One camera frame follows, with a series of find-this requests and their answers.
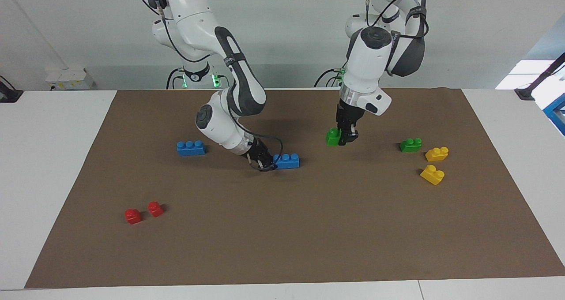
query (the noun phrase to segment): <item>yellow lego brick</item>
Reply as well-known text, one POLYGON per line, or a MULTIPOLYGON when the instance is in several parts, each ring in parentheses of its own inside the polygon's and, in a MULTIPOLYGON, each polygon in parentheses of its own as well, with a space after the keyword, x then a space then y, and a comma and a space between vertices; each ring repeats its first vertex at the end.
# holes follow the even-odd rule
POLYGON ((443 161, 448 157, 449 149, 447 147, 434 148, 426 152, 426 159, 428 162, 443 161))
POLYGON ((428 165, 426 169, 420 173, 420 176, 428 180, 431 184, 438 185, 441 180, 444 179, 445 173, 444 171, 436 169, 434 165, 428 165))

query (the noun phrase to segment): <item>red lego brick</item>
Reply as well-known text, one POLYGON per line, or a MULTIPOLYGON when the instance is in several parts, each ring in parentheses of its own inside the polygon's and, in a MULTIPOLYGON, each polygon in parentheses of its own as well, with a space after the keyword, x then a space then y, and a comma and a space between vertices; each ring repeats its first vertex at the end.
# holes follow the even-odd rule
POLYGON ((149 203, 147 205, 147 208, 149 208, 149 212, 155 218, 165 212, 165 211, 163 211, 163 208, 161 207, 161 205, 159 205, 159 203, 154 202, 154 201, 149 203))
POLYGON ((139 213, 138 210, 129 208, 129 210, 125 212, 125 220, 127 220, 129 224, 135 224, 136 222, 143 221, 143 218, 141 218, 141 213, 139 213))

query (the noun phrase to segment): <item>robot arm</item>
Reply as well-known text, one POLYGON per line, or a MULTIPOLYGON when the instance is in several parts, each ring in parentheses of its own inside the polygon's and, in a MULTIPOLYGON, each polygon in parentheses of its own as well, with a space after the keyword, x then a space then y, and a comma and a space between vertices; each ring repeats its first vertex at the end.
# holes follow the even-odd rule
POLYGON ((212 141, 236 155, 256 161, 260 171, 276 169, 264 143, 246 130, 238 119, 259 114, 266 103, 263 87, 253 75, 234 36, 218 24, 207 0, 150 0, 162 23, 175 24, 188 47, 219 54, 234 75, 234 85, 214 93, 196 115, 196 126, 212 141), (170 9, 171 18, 166 17, 170 9))
POLYGON ((359 137, 356 125, 365 111, 379 116, 390 106, 392 99, 379 87, 383 73, 412 74, 424 57, 426 0, 367 0, 366 5, 369 3, 379 15, 353 15, 346 24, 351 41, 335 117, 341 146, 359 137))

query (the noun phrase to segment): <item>blue object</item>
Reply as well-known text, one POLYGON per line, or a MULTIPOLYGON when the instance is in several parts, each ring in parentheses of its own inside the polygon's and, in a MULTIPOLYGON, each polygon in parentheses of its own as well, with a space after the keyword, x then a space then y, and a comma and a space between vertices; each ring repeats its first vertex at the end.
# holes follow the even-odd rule
POLYGON ((204 155, 206 151, 204 150, 204 143, 200 140, 196 142, 192 141, 179 141, 177 143, 177 152, 183 157, 188 157, 189 155, 204 155))
POLYGON ((557 129, 565 135, 565 115, 563 115, 563 107, 565 107, 565 94, 561 95, 559 98, 555 99, 553 103, 545 107, 543 112, 547 115, 547 118, 553 121, 553 125, 555 125, 557 129))
POLYGON ((277 161, 279 155, 276 154, 273 157, 273 161, 276 161, 277 169, 297 169, 300 167, 300 158, 296 153, 291 155, 283 154, 281 159, 277 161))

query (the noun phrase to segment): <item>green block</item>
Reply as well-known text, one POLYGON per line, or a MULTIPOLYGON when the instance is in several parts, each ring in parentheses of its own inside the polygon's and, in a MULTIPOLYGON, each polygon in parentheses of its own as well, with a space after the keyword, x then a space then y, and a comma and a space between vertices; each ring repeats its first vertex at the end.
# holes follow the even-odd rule
POLYGON ((339 143, 339 138, 341 138, 341 130, 337 128, 329 129, 328 133, 325 135, 325 144, 334 147, 339 143))
POLYGON ((408 138, 400 143, 400 150, 404 153, 413 153, 422 147, 422 139, 416 138, 408 138))

